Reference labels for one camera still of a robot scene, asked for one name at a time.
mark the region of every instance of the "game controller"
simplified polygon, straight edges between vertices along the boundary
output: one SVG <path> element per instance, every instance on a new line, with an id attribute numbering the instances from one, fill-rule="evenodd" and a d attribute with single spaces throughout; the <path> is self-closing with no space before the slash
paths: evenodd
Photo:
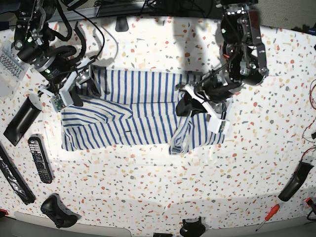
<path id="1" fill-rule="evenodd" d="M 50 196 L 40 207 L 43 214 L 48 216 L 57 228 L 68 228 L 73 226 L 78 218 L 75 215 L 67 215 L 60 209 L 56 196 Z"/>

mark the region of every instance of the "striped cloth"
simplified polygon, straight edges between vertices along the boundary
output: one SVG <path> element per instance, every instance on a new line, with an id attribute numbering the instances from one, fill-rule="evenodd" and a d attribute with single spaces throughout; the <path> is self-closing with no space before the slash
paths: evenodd
<path id="1" fill-rule="evenodd" d="M 170 143 L 171 155 L 195 147 L 223 143 L 223 134 L 207 131 L 207 115 L 177 117 L 183 92 L 175 85 L 199 76 L 171 73 L 116 71 L 96 68 L 101 98 L 77 88 L 83 107 L 69 106 L 62 115 L 62 148 L 90 150 L 115 144 Z"/>

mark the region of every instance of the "blue and white striped fabric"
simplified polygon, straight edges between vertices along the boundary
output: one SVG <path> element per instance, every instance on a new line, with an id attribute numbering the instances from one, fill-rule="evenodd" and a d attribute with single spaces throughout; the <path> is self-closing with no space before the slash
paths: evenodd
<path id="1" fill-rule="evenodd" d="M 78 88 L 83 107 L 70 106 L 61 113 L 63 149 L 170 143 L 170 154 L 178 155 L 223 143 L 223 134 L 207 131 L 206 114 L 176 116 L 183 93 L 175 91 L 175 85 L 199 80 L 198 76 L 104 68 L 95 74 L 101 98 L 89 97 L 87 88 Z"/>

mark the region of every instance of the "speckled white tabletop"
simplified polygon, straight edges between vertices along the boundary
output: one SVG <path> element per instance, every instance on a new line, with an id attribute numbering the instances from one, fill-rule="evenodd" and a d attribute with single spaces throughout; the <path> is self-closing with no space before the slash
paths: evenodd
<path id="1" fill-rule="evenodd" d="M 222 41 L 216 21 L 130 17 L 124 33 L 115 31 L 115 18 L 95 21 L 106 37 L 99 65 L 178 73 L 206 72 L 219 64 Z M 86 21 L 80 25 L 92 55 L 99 35 Z M 51 27 L 65 32 L 55 23 Z M 82 216 L 78 223 L 126 228 L 135 236 L 179 235 L 182 219 L 198 216 L 213 229 L 261 223 L 280 202 L 277 196 L 302 152 L 312 146 L 302 140 L 302 133 L 316 115 L 309 103 L 309 86 L 316 78 L 316 37 L 261 30 L 270 76 L 259 87 L 246 86 L 234 96 L 232 133 L 224 144 L 196 148 L 184 156 L 169 156 L 167 144 L 66 152 L 61 149 L 60 115 L 45 96 L 43 112 L 13 147 L 3 132 L 26 96 L 45 82 L 39 73 L 28 71 L 14 99 L 0 101 L 0 139 L 37 200 L 26 206 L 0 173 L 0 208 L 10 216 L 20 211 L 45 217 L 41 204 L 58 193 Z M 13 32 L 0 32 L 0 40 L 13 40 Z M 76 36 L 68 43 L 79 45 Z M 307 136 L 315 130 L 313 125 Z M 55 177 L 50 185 L 40 181 L 29 152 L 27 139 L 34 133 L 43 136 L 49 153 Z M 282 203 L 271 221 L 306 215 L 304 200 L 315 196 L 315 177 L 312 169 L 300 191 Z"/>

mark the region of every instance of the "plastic container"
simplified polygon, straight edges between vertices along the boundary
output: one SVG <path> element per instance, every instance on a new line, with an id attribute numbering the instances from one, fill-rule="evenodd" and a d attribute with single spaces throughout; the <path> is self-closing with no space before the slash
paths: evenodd
<path id="1" fill-rule="evenodd" d="M 17 59 L 16 51 L 10 41 L 5 41 L 0 48 L 0 99 L 13 98 L 20 81 L 25 76 L 28 66 Z"/>

